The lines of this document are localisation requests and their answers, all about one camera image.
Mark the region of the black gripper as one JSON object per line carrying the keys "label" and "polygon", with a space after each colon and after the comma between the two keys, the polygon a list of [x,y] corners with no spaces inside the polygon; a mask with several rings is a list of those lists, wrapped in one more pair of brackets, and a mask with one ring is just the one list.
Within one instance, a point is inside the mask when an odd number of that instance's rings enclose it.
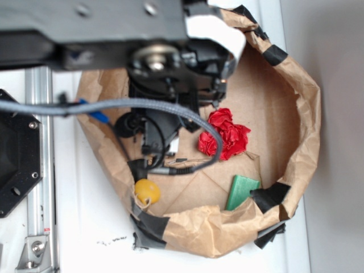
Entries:
{"label": "black gripper", "polygon": [[[184,47],[153,44],[133,53],[129,74],[129,97],[158,100],[185,107],[199,114],[203,106],[225,98],[227,49],[208,40],[191,40]],[[193,133],[200,127],[190,118],[148,109],[132,108],[120,116],[115,133],[121,138],[143,135],[142,155],[152,162],[143,168],[158,168],[171,151],[181,128]]]}

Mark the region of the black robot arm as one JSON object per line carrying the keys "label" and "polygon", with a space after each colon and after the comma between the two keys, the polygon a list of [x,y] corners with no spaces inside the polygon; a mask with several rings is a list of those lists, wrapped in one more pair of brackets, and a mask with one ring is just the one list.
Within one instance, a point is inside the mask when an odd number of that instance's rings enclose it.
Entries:
{"label": "black robot arm", "polygon": [[46,65],[56,71],[125,68],[137,90],[127,99],[87,103],[25,105],[1,100],[1,112],[64,116],[89,114],[102,123],[102,111],[129,107],[131,113],[109,124],[116,140],[155,129],[160,146],[148,148],[161,170],[170,138],[147,116],[175,115],[173,132],[204,128],[216,150],[223,150],[216,130],[198,113],[202,105],[223,100],[226,79],[234,72],[246,44],[207,1],[2,1],[1,69]]}

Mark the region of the black hexagonal robot base plate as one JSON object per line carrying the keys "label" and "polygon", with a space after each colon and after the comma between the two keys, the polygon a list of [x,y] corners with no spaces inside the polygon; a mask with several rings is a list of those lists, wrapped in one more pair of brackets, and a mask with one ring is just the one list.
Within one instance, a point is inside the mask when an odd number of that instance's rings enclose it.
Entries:
{"label": "black hexagonal robot base plate", "polygon": [[42,178],[41,123],[32,115],[1,110],[1,218]]}

